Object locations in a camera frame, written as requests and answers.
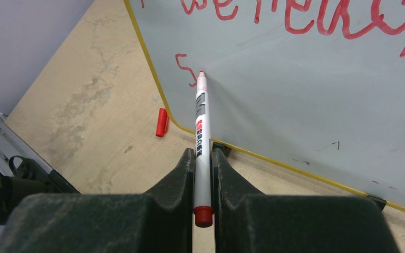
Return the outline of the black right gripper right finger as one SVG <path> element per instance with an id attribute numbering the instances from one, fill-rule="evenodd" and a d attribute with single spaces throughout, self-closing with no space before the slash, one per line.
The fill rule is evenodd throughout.
<path id="1" fill-rule="evenodd" d="M 348 196 L 266 195 L 213 151 L 217 252 L 398 252 L 377 204 Z"/>

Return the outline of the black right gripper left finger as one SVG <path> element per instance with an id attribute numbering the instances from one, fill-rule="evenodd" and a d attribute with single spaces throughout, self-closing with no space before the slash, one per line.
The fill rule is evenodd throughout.
<path id="1" fill-rule="evenodd" d="M 195 154 L 141 194 L 35 194 L 11 213 L 0 252 L 191 252 Z"/>

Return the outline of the white red whiteboard marker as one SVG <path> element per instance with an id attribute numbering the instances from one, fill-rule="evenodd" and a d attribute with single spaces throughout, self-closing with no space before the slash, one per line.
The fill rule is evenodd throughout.
<path id="1" fill-rule="evenodd" d="M 211 193 L 211 132 L 207 79 L 203 71 L 197 78 L 195 116 L 195 177 L 194 207 L 195 225 L 208 228 L 213 225 Z"/>

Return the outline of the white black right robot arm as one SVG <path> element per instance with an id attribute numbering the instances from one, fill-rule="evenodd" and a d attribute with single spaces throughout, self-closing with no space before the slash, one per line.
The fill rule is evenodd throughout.
<path id="1" fill-rule="evenodd" d="M 398 252 L 370 198 L 266 195 L 213 150 L 216 252 Z M 25 158 L 0 173 L 0 252 L 192 252 L 194 152 L 142 194 L 80 194 Z"/>

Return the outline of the red marker cap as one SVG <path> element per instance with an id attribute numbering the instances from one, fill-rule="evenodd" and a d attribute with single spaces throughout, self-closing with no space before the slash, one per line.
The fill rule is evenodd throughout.
<path id="1" fill-rule="evenodd" d="M 169 115 L 165 108 L 160 108 L 156 126 L 156 136 L 164 137 L 168 131 Z"/>

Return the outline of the yellow framed whiteboard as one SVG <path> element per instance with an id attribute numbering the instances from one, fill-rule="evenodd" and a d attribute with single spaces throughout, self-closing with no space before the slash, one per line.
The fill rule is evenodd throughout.
<path id="1" fill-rule="evenodd" d="M 171 121 L 405 211 L 405 1 L 126 1 Z"/>

